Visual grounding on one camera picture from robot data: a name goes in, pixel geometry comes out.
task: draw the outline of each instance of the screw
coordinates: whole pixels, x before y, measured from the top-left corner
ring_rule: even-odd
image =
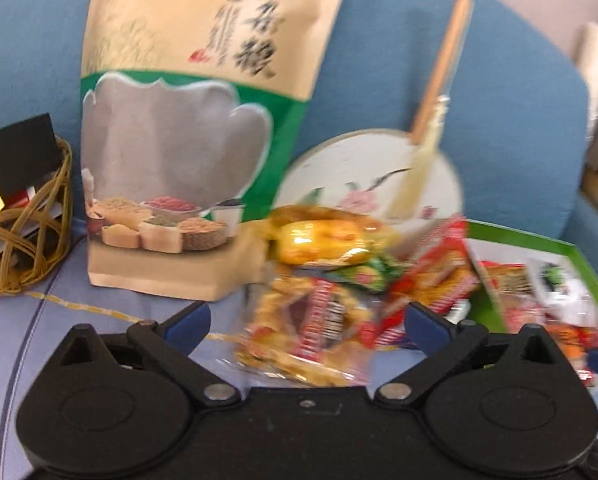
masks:
[[[412,394],[412,388],[408,384],[388,383],[379,388],[382,397],[389,400],[404,400]]]
[[[233,386],[226,383],[210,384],[204,390],[204,395],[210,400],[228,400],[237,390]]]

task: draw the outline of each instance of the wicker basket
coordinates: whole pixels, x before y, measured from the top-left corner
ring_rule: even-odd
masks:
[[[0,212],[0,239],[5,244],[0,254],[0,294],[17,294],[42,281],[70,249],[72,151],[65,140],[57,138],[57,143],[63,153],[63,164],[50,182],[37,192],[25,208],[12,208]],[[50,214],[56,202],[62,206],[61,218],[58,220]],[[25,240],[19,234],[29,219],[39,224],[36,244]],[[48,229],[57,233],[58,242],[51,254],[44,255]],[[14,250],[30,256],[34,264],[23,269],[20,266],[11,266]]]

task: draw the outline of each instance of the beige and green packaging bag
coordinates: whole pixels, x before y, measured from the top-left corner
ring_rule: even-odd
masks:
[[[88,273],[216,300],[258,282],[341,0],[92,0],[81,66]]]

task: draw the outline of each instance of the black card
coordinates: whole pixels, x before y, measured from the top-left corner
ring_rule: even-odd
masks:
[[[33,186],[47,173],[58,170],[62,160],[49,114],[1,128],[1,197]]]

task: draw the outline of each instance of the blue sofa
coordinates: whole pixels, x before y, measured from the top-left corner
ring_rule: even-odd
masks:
[[[77,167],[88,1],[0,0],[0,126],[50,112],[57,133],[73,146]],[[452,2],[344,0],[296,154],[352,130],[408,128]],[[475,6],[442,141],[464,186],[465,213],[573,242],[598,272],[598,215],[578,195],[586,87],[572,63],[509,9],[496,0],[475,0]],[[79,192],[77,204],[79,216]],[[121,332],[130,317],[106,314],[163,320],[185,304],[91,286],[82,242],[35,291],[52,296],[0,298],[0,480],[21,478],[29,469],[13,431],[16,407],[71,325]],[[229,328],[229,307],[240,294],[213,306],[212,330]],[[69,302],[108,311],[85,312]],[[204,342],[192,358],[217,368],[220,351]],[[373,384],[419,358],[381,356]]]

